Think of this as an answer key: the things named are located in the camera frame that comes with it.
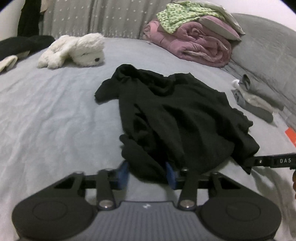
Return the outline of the person's right hand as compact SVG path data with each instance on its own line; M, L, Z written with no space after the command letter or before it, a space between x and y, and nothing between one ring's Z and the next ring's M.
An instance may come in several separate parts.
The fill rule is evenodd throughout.
M295 199L296 199L296 170L293 172L293 175L292 175L292 187L293 187L293 190L295 192Z

